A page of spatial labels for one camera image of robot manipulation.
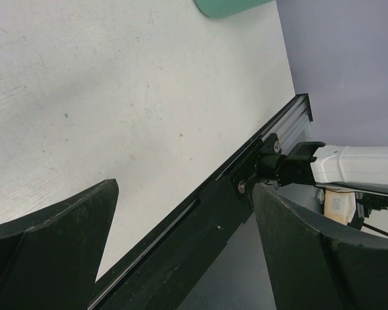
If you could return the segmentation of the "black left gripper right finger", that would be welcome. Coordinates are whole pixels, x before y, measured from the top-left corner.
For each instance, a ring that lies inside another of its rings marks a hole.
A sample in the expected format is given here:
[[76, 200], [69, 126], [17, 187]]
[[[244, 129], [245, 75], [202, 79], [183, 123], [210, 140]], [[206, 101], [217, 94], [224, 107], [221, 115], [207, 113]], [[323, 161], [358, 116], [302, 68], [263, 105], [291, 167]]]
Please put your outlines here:
[[277, 309], [388, 309], [388, 238], [259, 183], [253, 208]]

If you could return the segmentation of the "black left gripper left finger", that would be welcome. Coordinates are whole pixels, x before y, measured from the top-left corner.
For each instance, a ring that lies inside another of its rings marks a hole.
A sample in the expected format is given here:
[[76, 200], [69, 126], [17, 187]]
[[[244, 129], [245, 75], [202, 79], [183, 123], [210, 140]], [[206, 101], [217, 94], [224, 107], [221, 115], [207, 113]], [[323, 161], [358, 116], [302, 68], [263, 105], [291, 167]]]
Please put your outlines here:
[[104, 180], [0, 224], [0, 309], [86, 309], [119, 187]]

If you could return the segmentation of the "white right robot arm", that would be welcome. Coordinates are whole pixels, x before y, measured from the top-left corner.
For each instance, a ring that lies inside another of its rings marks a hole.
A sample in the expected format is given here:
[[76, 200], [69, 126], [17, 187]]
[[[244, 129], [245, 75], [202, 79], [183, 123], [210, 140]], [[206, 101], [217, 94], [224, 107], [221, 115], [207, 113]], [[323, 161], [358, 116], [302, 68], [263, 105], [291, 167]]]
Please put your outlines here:
[[280, 186], [328, 183], [388, 186], [388, 147], [341, 147], [298, 143], [288, 154], [260, 153], [257, 175]]

